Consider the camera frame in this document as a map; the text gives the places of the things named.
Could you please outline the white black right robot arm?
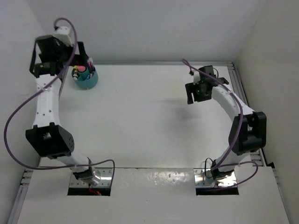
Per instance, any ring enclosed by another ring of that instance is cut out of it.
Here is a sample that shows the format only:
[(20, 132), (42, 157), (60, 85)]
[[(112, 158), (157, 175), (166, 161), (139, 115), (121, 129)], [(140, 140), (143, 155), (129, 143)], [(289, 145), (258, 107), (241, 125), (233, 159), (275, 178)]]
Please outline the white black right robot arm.
[(216, 75), (214, 67), (190, 66), (191, 83), (185, 84), (187, 103), (215, 100), (232, 121), (228, 148), (213, 160), (210, 177), (214, 180), (230, 175), (245, 157), (266, 145), (267, 117), (247, 106), (233, 91), (229, 81)]

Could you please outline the pink capped clear tube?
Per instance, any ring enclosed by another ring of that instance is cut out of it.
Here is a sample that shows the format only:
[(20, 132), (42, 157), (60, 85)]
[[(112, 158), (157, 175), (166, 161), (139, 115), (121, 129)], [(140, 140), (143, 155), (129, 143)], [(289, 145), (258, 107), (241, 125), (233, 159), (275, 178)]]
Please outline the pink capped clear tube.
[(86, 70), (85, 66), (78, 66), (78, 71), (79, 72), (84, 72)]

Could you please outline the metal base plate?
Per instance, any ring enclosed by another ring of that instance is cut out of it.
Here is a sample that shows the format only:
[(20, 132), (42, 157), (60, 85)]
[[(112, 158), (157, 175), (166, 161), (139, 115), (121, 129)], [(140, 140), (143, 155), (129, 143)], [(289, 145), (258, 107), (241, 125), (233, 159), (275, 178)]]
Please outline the metal base plate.
[(215, 180), (211, 176), (210, 169), (208, 168), (204, 171), (203, 168), (194, 169), (194, 180), (195, 187), (201, 189), (210, 188), (224, 188), (224, 187), (234, 187), (237, 185), (235, 173), (232, 172), (230, 175), (226, 175), (221, 178), (216, 178)]
[(110, 188), (112, 180), (111, 168), (93, 168), (93, 178), (91, 181), (77, 180), (72, 174), (69, 182), (70, 188)]

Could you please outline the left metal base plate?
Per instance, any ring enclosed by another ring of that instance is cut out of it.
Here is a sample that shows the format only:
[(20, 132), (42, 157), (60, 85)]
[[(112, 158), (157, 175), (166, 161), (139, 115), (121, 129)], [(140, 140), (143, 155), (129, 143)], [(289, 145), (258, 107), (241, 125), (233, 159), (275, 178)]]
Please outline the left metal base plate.
[(72, 174), (69, 182), (70, 188), (110, 188), (112, 180), (111, 168), (93, 168), (93, 178), (91, 181), (77, 180)]

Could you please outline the red pen top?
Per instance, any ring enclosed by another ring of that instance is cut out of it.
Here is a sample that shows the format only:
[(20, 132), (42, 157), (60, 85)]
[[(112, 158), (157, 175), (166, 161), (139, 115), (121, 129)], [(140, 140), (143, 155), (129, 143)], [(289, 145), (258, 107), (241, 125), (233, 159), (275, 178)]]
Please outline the red pen top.
[(91, 57), (87, 59), (87, 64), (89, 66), (89, 70), (93, 72), (93, 59)]

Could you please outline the teal round desk organizer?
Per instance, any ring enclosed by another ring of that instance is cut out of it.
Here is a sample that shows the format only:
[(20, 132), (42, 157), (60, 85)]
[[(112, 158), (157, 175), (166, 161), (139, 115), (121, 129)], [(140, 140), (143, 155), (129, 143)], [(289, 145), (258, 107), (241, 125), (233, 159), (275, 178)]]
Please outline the teal round desk organizer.
[(75, 84), (81, 88), (81, 89), (84, 89), (84, 90), (88, 90), (88, 89), (91, 89), (93, 88), (97, 82), (98, 82), (98, 74), (97, 74), (97, 71), (95, 69), (95, 67), (93, 67), (93, 77), (88, 79), (88, 80), (85, 80), (86, 77), (90, 74), (90, 71), (88, 70), (89, 66), (86, 67), (86, 70), (84, 72), (79, 72), (78, 70), (76, 70), (78, 72), (78, 74), (80, 75), (80, 77), (78, 78), (78, 80), (74, 80)]

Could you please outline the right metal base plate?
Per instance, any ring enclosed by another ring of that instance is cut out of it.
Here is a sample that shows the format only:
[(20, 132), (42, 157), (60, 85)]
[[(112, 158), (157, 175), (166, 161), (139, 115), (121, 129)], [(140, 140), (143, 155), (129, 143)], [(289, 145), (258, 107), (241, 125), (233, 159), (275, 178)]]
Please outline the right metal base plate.
[(204, 171), (203, 168), (194, 169), (194, 180), (195, 187), (201, 189), (210, 188), (224, 188), (224, 187), (234, 187), (237, 185), (235, 173), (232, 172), (230, 175), (226, 175), (221, 178), (216, 178), (215, 180), (211, 176), (210, 169), (208, 168)]

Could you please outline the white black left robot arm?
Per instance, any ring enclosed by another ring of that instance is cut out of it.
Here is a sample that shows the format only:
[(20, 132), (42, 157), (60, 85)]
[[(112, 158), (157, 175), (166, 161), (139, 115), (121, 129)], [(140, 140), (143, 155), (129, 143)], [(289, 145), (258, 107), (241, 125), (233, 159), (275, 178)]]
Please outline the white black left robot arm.
[(59, 118), (61, 75), (75, 45), (69, 35), (44, 35), (35, 39), (35, 46), (41, 51), (41, 62), (35, 63), (34, 50), (29, 71), (39, 95), (33, 127), (26, 130), (26, 139), (41, 157), (69, 165), (77, 180), (92, 184), (95, 174), (89, 166), (91, 160), (74, 150), (73, 136), (61, 127)]

